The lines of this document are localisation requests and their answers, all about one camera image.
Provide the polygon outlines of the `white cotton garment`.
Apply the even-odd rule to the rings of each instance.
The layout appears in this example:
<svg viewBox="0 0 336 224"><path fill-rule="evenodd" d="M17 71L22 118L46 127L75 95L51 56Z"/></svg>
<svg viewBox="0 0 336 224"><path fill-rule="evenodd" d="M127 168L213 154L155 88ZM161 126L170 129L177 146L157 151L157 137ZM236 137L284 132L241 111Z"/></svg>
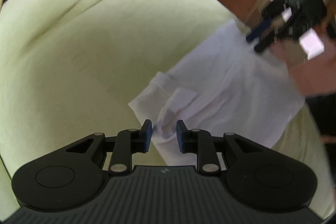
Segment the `white cotton garment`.
<svg viewBox="0 0 336 224"><path fill-rule="evenodd" d="M174 67L158 72L129 107L140 122L153 122L152 141L166 164L195 165L194 154L179 151L178 120L270 148L303 104L286 65L270 52L255 53L230 20Z"/></svg>

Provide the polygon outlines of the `light green sofa cover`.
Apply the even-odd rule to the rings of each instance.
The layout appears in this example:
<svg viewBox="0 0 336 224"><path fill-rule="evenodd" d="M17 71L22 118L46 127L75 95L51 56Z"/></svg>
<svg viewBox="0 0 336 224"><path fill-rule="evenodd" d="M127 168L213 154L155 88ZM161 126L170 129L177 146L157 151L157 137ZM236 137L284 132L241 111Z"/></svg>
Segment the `light green sofa cover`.
<svg viewBox="0 0 336 224"><path fill-rule="evenodd" d="M244 33L217 0L7 0L1 219L19 208L11 190L17 169L93 132L139 126L130 102L230 20ZM314 170L318 188L310 207L328 217L335 210L329 162L305 103L270 148ZM134 161L166 164L154 144Z"/></svg>

